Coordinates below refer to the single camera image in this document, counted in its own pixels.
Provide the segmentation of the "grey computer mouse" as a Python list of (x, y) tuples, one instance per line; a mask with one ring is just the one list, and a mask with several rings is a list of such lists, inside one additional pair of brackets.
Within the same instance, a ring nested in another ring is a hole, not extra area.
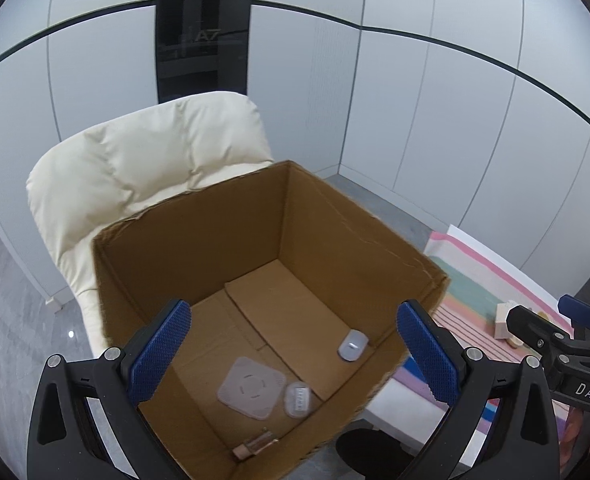
[(350, 330), (337, 349), (338, 356), (346, 362), (357, 362), (368, 348), (368, 336), (360, 330)]

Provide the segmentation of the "small clear plastic box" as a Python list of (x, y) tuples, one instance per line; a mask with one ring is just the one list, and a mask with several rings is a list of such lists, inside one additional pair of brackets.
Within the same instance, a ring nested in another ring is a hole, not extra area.
[(284, 412), (290, 418), (307, 418), (320, 405), (320, 399), (305, 382), (291, 382), (284, 390)]

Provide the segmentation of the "beige square sponge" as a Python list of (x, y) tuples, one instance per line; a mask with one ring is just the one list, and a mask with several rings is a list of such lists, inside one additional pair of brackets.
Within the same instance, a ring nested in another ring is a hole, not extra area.
[(517, 306), (518, 303), (513, 300), (500, 302), (500, 304), (496, 305), (493, 337), (497, 340), (507, 340), (511, 338), (512, 334), (508, 329), (508, 314)]

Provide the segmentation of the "striped colourful blanket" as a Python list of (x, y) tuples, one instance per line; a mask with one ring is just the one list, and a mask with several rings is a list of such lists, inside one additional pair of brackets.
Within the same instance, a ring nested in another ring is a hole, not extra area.
[(508, 300), (534, 311), (570, 334), (570, 319), (560, 314), (557, 299), (517, 266), (459, 228), (433, 232), (422, 248), (410, 247), (447, 274), (449, 285), (432, 312), (462, 346), (481, 348), (490, 359), (518, 362), (533, 351), (513, 349), (493, 337), (496, 305)]

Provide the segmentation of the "clear square plastic lid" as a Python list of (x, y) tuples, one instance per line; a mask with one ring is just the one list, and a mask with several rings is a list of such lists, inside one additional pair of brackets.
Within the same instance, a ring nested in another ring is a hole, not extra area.
[(238, 358), (217, 391), (218, 400), (237, 413), (255, 420), (266, 420), (280, 400), (286, 384), (279, 370)]

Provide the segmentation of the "small glass perfume bottle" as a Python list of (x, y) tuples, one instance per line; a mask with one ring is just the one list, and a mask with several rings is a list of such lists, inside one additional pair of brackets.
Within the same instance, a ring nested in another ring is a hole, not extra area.
[(278, 442), (278, 438), (274, 437), (270, 432), (267, 432), (255, 439), (237, 445), (232, 449), (232, 453), (237, 460), (244, 462), (244, 460), (249, 460), (250, 458), (257, 456), (266, 448), (270, 448), (270, 446), (274, 445), (276, 442)]

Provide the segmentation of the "brown cardboard box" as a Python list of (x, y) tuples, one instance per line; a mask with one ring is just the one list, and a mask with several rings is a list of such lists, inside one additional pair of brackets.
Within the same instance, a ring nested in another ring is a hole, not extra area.
[[(125, 344), (173, 299), (192, 326), (143, 414), (194, 479), (278, 479), (350, 423), (406, 358), (396, 312), (434, 310), (447, 274), (336, 188), (293, 162), (181, 194), (94, 238), (108, 341)], [(357, 362), (337, 353), (368, 336)], [(266, 420), (231, 410), (217, 391), (241, 356), (308, 384), (307, 418), (277, 405)], [(232, 449), (278, 442), (240, 462)]]

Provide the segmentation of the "cream padded chair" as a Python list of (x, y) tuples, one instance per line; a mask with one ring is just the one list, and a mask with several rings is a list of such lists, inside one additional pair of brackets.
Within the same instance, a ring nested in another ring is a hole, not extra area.
[(137, 110), (48, 150), (26, 182), (40, 237), (81, 310), (91, 351), (108, 348), (92, 243), (102, 229), (168, 198), (273, 162), (248, 96), (214, 91)]

